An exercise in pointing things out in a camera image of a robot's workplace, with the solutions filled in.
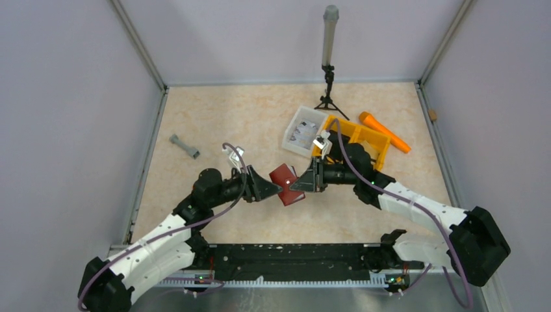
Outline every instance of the tripod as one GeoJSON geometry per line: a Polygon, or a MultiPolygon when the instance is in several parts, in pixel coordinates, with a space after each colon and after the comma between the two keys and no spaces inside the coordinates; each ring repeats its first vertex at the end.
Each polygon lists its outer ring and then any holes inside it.
{"type": "Polygon", "coordinates": [[[331,99],[331,89],[333,88],[333,80],[335,79],[335,73],[333,73],[333,70],[335,69],[335,67],[328,64],[328,65],[322,65],[322,69],[326,73],[326,83],[327,83],[326,95],[320,98],[321,103],[318,104],[318,106],[316,106],[314,109],[323,109],[326,111],[338,111],[341,115],[343,115],[346,118],[346,120],[350,120],[342,112],[342,110],[340,110],[333,103],[333,99],[331,99]]]}

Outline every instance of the wooden tabletop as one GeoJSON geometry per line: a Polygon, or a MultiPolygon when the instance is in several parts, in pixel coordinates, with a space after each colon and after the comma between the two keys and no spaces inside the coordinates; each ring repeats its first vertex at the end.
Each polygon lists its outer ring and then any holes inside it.
{"type": "MultiPolygon", "coordinates": [[[[298,175],[310,160],[281,148],[283,133],[300,105],[315,107],[324,84],[193,86],[170,88],[147,175],[133,240],[157,226],[186,196],[199,173],[217,168],[230,176],[222,143],[245,149],[244,159],[269,180],[282,163],[298,175]],[[196,160],[168,141],[172,134],[200,150],[196,160]]],[[[433,200],[449,205],[448,193],[413,83],[335,84],[332,98],[351,121],[362,111],[406,141],[411,151],[387,152],[382,172],[433,200]]],[[[223,205],[214,209],[220,212],[223,205]]],[[[406,229],[428,234],[401,216],[360,202],[350,185],[284,207],[277,196],[241,201],[202,234],[209,243],[379,242],[384,233],[406,229]]]]}

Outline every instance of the yellow plastic bin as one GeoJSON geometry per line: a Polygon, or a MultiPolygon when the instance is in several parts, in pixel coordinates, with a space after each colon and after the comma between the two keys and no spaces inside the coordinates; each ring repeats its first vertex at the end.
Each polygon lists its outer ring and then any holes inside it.
{"type": "MultiPolygon", "coordinates": [[[[327,118],[326,124],[324,125],[324,129],[326,129],[335,118],[337,117],[334,115],[329,115],[329,118],[327,118]]],[[[349,143],[360,143],[366,141],[379,152],[379,157],[377,157],[373,168],[377,171],[381,171],[383,169],[383,165],[385,164],[385,157],[387,156],[387,150],[391,144],[391,138],[388,135],[371,130],[363,125],[349,122],[348,120],[343,120],[341,118],[337,119],[339,119],[340,131],[342,135],[350,137],[349,143]]],[[[337,131],[337,125],[334,124],[333,127],[331,127],[331,130],[337,131]]],[[[340,147],[338,145],[333,145],[332,148],[340,147]]],[[[312,156],[321,156],[321,154],[322,151],[316,146],[312,152],[312,156]]]]}

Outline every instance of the orange flashlight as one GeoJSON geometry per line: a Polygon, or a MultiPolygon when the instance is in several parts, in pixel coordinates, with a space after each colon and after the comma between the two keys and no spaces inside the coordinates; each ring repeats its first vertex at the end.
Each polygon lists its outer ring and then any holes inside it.
{"type": "Polygon", "coordinates": [[[411,151],[411,148],[403,140],[398,138],[384,125],[381,125],[381,123],[379,123],[370,113],[362,112],[360,114],[360,122],[375,131],[379,131],[380,133],[388,135],[391,138],[391,144],[398,148],[400,151],[404,153],[408,153],[409,151],[411,151]]]}

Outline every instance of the gray microphone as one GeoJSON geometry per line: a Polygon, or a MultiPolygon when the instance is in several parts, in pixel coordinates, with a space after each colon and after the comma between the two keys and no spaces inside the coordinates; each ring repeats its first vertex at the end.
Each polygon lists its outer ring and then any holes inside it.
{"type": "Polygon", "coordinates": [[[324,14],[325,32],[324,32],[324,55],[322,57],[322,66],[331,63],[331,53],[333,52],[333,39],[335,39],[335,26],[339,20],[339,10],[335,5],[328,5],[324,14]]]}

